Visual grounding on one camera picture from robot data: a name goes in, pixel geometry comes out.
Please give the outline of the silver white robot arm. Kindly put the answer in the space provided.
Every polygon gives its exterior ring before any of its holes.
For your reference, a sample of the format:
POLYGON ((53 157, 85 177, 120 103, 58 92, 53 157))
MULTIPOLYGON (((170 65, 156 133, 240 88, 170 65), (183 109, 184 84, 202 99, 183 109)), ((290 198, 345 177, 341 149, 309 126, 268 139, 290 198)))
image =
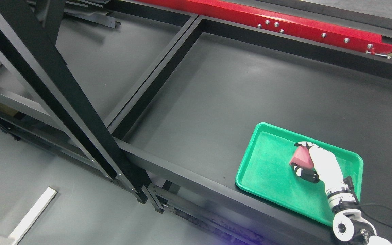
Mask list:
POLYGON ((346 185, 325 191, 331 212, 331 228, 335 237, 348 245, 391 245, 378 236, 376 228, 362 217, 359 201, 354 191, 346 185))

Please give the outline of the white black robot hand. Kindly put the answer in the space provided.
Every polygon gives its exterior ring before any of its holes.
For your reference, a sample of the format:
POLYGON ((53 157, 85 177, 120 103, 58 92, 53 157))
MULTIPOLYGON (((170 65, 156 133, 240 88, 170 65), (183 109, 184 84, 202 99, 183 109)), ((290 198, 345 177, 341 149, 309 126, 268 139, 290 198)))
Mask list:
POLYGON ((335 155, 312 142, 301 141, 294 146, 305 146, 310 153, 314 163, 314 169, 304 169, 295 163, 291 166, 292 171, 297 177, 311 183, 322 181, 326 193, 348 190, 348 185, 344 182, 342 171, 335 155))

